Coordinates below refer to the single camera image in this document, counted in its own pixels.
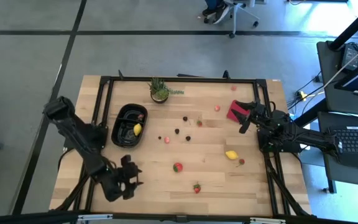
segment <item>lemon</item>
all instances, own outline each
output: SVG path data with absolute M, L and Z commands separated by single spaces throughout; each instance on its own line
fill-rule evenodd
M 142 126 L 140 124 L 137 124 L 137 125 L 134 126 L 134 134 L 135 134 L 135 136 L 138 136 L 141 131 L 142 131 Z
M 226 153 L 227 158 L 229 158 L 229 159 L 237 159 L 239 157 L 237 155 L 237 153 L 234 151 L 227 151 L 225 153 Z

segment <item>black bowl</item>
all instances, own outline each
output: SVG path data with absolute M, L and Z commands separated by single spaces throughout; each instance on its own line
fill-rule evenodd
M 144 115 L 142 121 L 137 119 L 138 115 Z M 112 128 L 111 140 L 120 147 L 134 147 L 139 143 L 147 119 L 147 110 L 144 106 L 128 104 L 121 108 L 118 113 L 114 127 Z M 134 126 L 140 124 L 142 130 L 138 136 L 134 135 Z

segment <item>green leaves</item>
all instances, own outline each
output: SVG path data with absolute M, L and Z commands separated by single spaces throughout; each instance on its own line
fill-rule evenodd
M 150 83 L 148 83 L 150 87 L 151 94 L 158 100 L 164 100 L 168 97 L 169 94 L 185 94 L 183 90 L 172 90 L 167 87 L 164 80 L 157 77 L 152 77 Z

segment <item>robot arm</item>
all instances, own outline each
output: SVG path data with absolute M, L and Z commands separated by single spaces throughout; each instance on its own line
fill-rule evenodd
M 274 110 L 272 116 L 268 117 L 266 107 L 258 101 L 251 103 L 237 102 L 237 104 L 241 108 L 250 111 L 250 114 L 245 116 L 232 109 L 232 112 L 242 125 L 239 132 L 244 134 L 250 123 L 256 124 L 259 129 L 258 132 L 266 139 L 264 142 L 268 144 L 261 146 L 263 152 L 272 152 L 270 149 L 276 147 L 282 148 L 282 152 L 300 152 L 299 147 L 296 151 L 285 147 L 286 143 L 295 142 L 317 147 L 337 159 L 338 152 L 342 149 L 342 142 L 334 134 L 298 127 L 291 120 L 289 114 L 283 111 Z
M 130 179 L 137 178 L 141 170 L 134 162 L 131 162 L 130 155 L 121 158 L 122 167 L 118 168 L 101 155 L 101 149 L 106 143 L 106 128 L 85 124 L 75 115 L 73 103 L 62 96 L 46 104 L 44 114 L 51 123 L 56 125 L 59 133 L 72 143 L 83 158 L 88 175 L 95 183 L 102 185 L 104 196 L 109 202 L 121 196 L 124 199 L 134 196 L 136 187 L 143 183 L 139 181 L 131 183 Z M 121 184 L 125 185 L 124 190 L 121 190 Z

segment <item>concrete floor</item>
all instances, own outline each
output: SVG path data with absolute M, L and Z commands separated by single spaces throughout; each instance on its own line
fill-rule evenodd
M 203 0 L 186 1 L 88 1 L 80 30 L 231 29 L 231 21 L 219 26 L 203 24 L 198 19 L 205 7 Z M 80 0 L 0 0 L 0 29 L 71 30 L 79 5 Z M 256 31 L 338 35 L 354 20 L 343 3 L 304 2 L 292 6 L 286 1 L 270 1 L 250 11 L 261 18 Z M 252 23 L 247 15 L 239 16 L 239 30 L 251 30 Z M 6 145 L 0 150 L 0 215 L 10 211 L 67 40 L 67 35 L 0 36 L 0 141 Z M 281 79 L 290 99 L 319 72 L 316 43 L 325 40 L 329 38 L 291 37 L 285 33 L 237 36 L 232 40 L 223 35 L 77 36 L 59 95 L 75 102 L 83 75 L 117 75 L 118 69 L 127 76 L 186 73 L 205 77 L 220 77 L 227 69 L 233 78 Z M 313 83 L 305 90 L 318 86 Z M 47 211 L 62 146 L 63 138 L 50 126 L 25 213 Z M 324 168 L 307 165 L 303 170 L 313 214 L 358 222 L 358 185 L 338 183 L 339 193 L 327 195 L 320 191 L 327 186 Z

